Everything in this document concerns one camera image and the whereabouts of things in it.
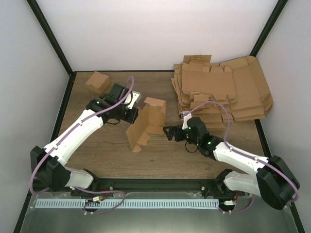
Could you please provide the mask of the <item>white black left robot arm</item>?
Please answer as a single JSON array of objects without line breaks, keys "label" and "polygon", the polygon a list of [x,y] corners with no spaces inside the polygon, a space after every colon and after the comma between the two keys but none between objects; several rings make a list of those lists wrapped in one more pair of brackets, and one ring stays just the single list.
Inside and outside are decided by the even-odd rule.
[{"label": "white black left robot arm", "polygon": [[55,140],[30,152],[32,179],[38,179],[47,191],[61,191],[65,187],[82,188],[88,196],[99,192],[95,175],[82,169],[66,166],[69,158],[91,136],[109,120],[133,124],[138,117],[141,94],[131,87],[113,84],[108,94],[91,100],[78,119]]}]

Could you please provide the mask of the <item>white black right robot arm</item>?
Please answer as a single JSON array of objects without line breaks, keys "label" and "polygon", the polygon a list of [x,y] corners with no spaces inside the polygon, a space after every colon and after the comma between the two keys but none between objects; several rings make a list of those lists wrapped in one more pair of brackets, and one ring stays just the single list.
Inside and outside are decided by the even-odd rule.
[{"label": "white black right robot arm", "polygon": [[261,197],[270,207],[281,210],[288,202],[296,201],[300,184],[284,160],[258,156],[211,135],[199,117],[187,115],[178,126],[167,126],[163,131],[169,141],[186,141],[195,145],[205,157],[224,162],[241,170],[224,171],[217,181],[216,191],[223,196],[231,191],[242,191]]}]

